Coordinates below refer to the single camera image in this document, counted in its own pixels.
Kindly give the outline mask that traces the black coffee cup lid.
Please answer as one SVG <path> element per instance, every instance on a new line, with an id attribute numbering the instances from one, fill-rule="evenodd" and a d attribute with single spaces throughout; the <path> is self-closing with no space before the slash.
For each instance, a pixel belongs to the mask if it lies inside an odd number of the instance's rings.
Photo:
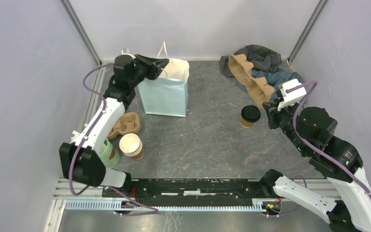
<path id="1" fill-rule="evenodd" d="M 256 123 L 261 118 L 260 109 L 254 105 L 247 105 L 241 110 L 241 118 L 249 123 Z"/>

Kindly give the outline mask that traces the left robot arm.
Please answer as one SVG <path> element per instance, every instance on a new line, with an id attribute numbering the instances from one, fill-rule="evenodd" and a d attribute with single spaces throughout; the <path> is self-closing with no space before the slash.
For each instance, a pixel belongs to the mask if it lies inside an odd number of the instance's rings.
<path id="1" fill-rule="evenodd" d="M 121 197 L 132 192 L 130 175 L 107 168 L 100 160 L 100 149 L 116 121 L 125 113 L 135 97 L 135 87 L 144 79 L 156 80 L 168 65 L 167 58 L 149 58 L 123 54 L 112 63 L 114 74 L 108 88 L 99 95 L 102 103 L 81 134 L 70 143 L 63 143 L 59 156 L 63 176 L 69 183 L 91 187 L 112 186 Z"/>

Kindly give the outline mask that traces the brown paper coffee cup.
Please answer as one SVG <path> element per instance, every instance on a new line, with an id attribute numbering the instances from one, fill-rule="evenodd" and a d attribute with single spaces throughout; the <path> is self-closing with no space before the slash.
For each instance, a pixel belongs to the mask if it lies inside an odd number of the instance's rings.
<path id="1" fill-rule="evenodd" d="M 247 121 L 243 117 L 241 117 L 240 123 L 245 128 L 250 128 L 255 124 L 255 122 Z"/>

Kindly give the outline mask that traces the light blue paper bag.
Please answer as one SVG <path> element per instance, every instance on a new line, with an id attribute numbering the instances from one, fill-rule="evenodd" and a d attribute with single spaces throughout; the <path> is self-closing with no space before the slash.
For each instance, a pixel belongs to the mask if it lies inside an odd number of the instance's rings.
<path id="1" fill-rule="evenodd" d="M 157 57 L 168 61 L 156 80 L 145 79 L 138 85 L 146 114 L 185 117 L 188 101 L 189 63 L 171 58 L 163 42 Z"/>

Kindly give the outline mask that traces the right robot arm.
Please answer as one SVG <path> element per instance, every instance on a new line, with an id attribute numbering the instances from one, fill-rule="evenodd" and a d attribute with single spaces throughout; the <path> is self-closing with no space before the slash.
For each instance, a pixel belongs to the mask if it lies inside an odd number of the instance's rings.
<path id="1" fill-rule="evenodd" d="M 263 104 L 271 129 L 281 129 L 303 157 L 337 190 L 338 200 L 299 186 L 276 170 L 261 179 L 265 197 L 278 195 L 322 218 L 334 232 L 371 232 L 371 188 L 357 149 L 334 135 L 337 121 L 319 107 L 296 103 L 278 109 L 280 101 Z"/>

